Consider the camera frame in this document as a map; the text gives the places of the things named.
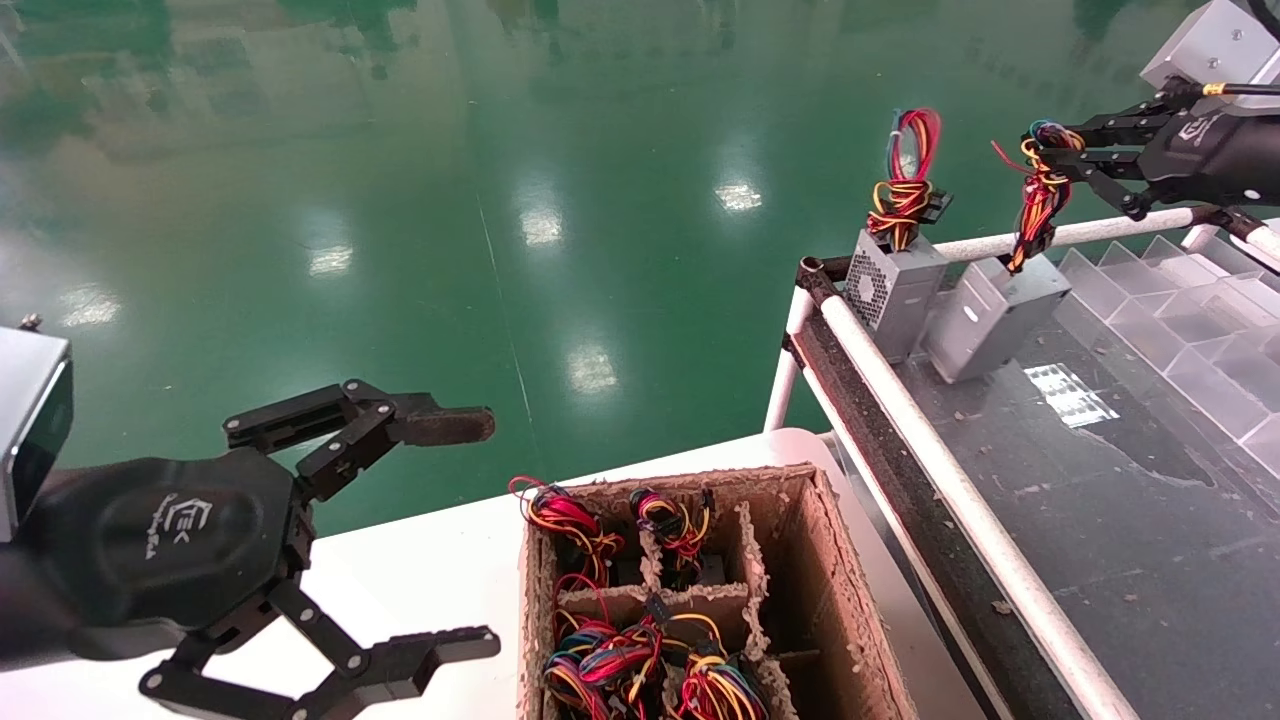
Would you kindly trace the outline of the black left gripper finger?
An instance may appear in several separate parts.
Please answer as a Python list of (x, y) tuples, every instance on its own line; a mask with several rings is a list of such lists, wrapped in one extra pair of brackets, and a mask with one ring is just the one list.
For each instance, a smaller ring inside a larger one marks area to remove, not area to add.
[(271, 455), (320, 439), (296, 465), (307, 501), (324, 502), (398, 445), (480, 443), (497, 428), (489, 407), (443, 407), (430, 393), (388, 393), (348, 379), (256, 407), (224, 420), (229, 448)]

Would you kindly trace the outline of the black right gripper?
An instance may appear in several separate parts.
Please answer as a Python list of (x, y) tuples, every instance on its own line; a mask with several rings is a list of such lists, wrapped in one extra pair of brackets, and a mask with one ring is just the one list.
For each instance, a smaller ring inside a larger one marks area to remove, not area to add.
[[(1024, 146), (1048, 167), (1140, 222), (1157, 205), (1279, 205), (1277, 115), (1197, 115), (1202, 88), (1161, 88), (1152, 99), (1080, 124), (1039, 120)], [(1142, 150), (1091, 150), (1133, 147)]]

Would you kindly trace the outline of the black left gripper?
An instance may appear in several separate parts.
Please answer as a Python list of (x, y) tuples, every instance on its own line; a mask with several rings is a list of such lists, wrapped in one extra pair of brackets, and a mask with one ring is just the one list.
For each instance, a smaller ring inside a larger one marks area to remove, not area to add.
[[(22, 529), (23, 600), (70, 628), (196, 630), (138, 684), (196, 719), (356, 719), (424, 696), (443, 665), (500, 652), (489, 626), (361, 647), (300, 584), (275, 583), (289, 570), (296, 489), (289, 471), (248, 448), (55, 471)], [(291, 698), (205, 675), (215, 655), (278, 618), (332, 665), (316, 688)]]

